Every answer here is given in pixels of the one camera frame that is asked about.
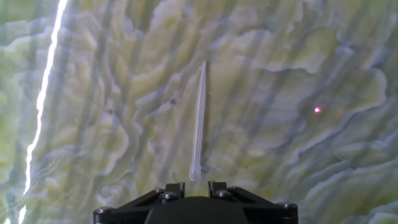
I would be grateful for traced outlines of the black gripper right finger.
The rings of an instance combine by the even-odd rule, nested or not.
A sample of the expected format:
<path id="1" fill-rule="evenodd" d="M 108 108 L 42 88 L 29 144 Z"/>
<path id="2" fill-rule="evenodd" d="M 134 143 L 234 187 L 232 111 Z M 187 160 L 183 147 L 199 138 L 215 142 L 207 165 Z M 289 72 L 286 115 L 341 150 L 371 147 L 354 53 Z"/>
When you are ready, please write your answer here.
<path id="1" fill-rule="evenodd" d="M 238 206 L 250 224 L 298 224 L 298 205 L 292 202 L 270 202 L 238 186 L 209 181 L 209 197 Z"/>

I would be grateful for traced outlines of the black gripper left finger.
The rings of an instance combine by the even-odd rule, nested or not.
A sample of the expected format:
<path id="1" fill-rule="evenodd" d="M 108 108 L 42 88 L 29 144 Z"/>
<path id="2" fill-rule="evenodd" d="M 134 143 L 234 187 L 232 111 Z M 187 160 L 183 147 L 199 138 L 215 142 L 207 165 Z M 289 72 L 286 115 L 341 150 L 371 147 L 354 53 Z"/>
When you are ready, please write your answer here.
<path id="1" fill-rule="evenodd" d="M 185 183 L 167 184 L 120 207 L 102 206 L 93 212 L 94 224 L 144 224 L 149 212 L 160 205 L 185 197 Z"/>

